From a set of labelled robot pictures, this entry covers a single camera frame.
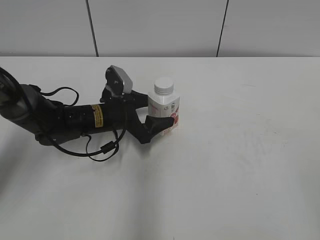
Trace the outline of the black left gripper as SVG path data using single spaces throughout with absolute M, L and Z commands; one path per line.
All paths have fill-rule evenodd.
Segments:
M 137 109 L 148 106 L 147 94 L 133 90 L 130 94 L 112 96 L 110 91 L 104 90 L 100 102 L 104 119 L 109 120 L 116 128 L 128 131 L 141 144 L 149 143 L 151 137 L 174 125 L 173 117 L 147 115 L 144 123 L 140 121 Z

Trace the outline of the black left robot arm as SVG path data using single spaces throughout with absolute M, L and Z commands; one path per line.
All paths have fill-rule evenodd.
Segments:
M 128 131 L 141 144 L 174 125 L 173 117 L 146 116 L 141 122 L 137 109 L 148 106 L 148 96 L 133 90 L 133 82 L 120 67 L 105 72 L 106 85 L 99 104 L 71 105 L 48 99 L 36 85 L 19 84 L 6 70 L 0 70 L 0 115 L 34 134 L 44 146 L 48 138 L 57 144 L 84 135 L 117 130 Z

